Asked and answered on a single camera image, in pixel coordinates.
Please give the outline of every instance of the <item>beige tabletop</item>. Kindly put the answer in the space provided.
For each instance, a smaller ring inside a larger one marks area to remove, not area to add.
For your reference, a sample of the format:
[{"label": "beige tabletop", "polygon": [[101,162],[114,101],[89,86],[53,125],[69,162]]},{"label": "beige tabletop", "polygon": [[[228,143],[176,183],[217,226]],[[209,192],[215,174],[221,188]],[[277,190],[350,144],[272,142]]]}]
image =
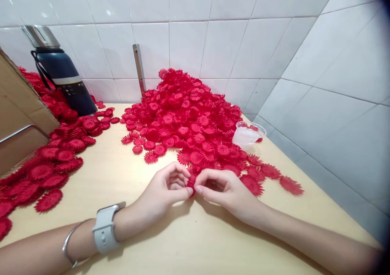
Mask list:
[{"label": "beige tabletop", "polygon": [[[130,104],[115,107],[120,117]],[[127,134],[117,123],[96,137],[95,145],[79,155],[84,165],[64,186],[62,201],[38,214],[33,206],[11,215],[13,228],[0,247],[27,236],[94,217],[97,209],[134,202],[154,173],[176,159],[167,152],[158,163],[147,165],[143,154],[124,146]],[[277,181],[264,182],[261,201],[304,221],[356,240],[379,245],[344,210],[326,195],[268,138],[254,148],[262,160],[298,181],[305,193],[294,197]],[[130,238],[108,256],[95,256],[67,274],[327,274],[319,265],[288,245],[247,226],[219,206],[195,195],[174,205],[158,223]]]}]

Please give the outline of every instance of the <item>dark blue thermos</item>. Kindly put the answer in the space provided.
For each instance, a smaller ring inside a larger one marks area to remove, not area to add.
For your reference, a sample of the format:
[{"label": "dark blue thermos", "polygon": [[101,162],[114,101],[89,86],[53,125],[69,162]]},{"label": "dark blue thermos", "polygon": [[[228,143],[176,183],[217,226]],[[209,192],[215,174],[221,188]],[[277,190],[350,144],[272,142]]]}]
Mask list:
[{"label": "dark blue thermos", "polygon": [[[51,91],[59,89],[71,108],[78,111],[79,116],[95,113],[97,108],[87,88],[52,31],[43,25],[25,25],[21,28],[35,48],[31,54],[46,88]],[[55,89],[49,86],[46,79]]]}]

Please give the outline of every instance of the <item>smartwatch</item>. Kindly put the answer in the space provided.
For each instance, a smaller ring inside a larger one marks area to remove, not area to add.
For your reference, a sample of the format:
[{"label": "smartwatch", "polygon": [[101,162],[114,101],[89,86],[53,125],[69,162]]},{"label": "smartwatch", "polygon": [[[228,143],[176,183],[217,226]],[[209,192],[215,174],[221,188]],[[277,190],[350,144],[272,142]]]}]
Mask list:
[{"label": "smartwatch", "polygon": [[119,243],[114,237],[113,217],[116,212],[125,208],[125,206],[126,202],[121,202],[97,211],[96,224],[92,232],[99,253],[107,253],[119,247]]}]

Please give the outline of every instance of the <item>bracelet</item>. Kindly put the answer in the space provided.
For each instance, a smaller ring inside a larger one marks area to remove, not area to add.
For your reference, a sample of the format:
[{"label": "bracelet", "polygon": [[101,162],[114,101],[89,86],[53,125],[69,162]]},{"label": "bracelet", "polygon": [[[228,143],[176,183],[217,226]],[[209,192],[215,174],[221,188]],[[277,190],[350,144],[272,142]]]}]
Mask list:
[{"label": "bracelet", "polygon": [[84,222],[86,222],[86,221],[88,221],[88,220],[91,220],[91,219],[92,219],[92,218],[87,219],[87,220],[84,220],[84,221],[80,222],[79,224],[77,224],[75,227],[73,227],[72,230],[70,231],[70,233],[68,234],[68,236],[67,236],[66,239],[65,239],[64,246],[62,247],[62,252],[64,253],[64,256],[65,256],[66,258],[68,258],[68,260],[69,260],[70,263],[72,264],[72,269],[73,269],[74,267],[77,266],[78,260],[73,261],[73,259],[68,255],[67,248],[68,248],[69,239],[70,239],[70,237],[72,236],[72,234],[74,233],[74,231],[75,231],[80,225],[82,225]]}]

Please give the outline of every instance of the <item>clear plastic cup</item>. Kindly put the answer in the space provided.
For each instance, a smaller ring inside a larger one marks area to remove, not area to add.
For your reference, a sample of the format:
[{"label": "clear plastic cup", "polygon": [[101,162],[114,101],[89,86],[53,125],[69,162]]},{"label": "clear plastic cup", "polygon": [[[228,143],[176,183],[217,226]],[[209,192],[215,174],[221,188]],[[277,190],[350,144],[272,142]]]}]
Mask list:
[{"label": "clear plastic cup", "polygon": [[232,142],[242,150],[249,149],[258,139],[267,135],[267,131],[260,125],[252,122],[240,121],[236,124]]}]

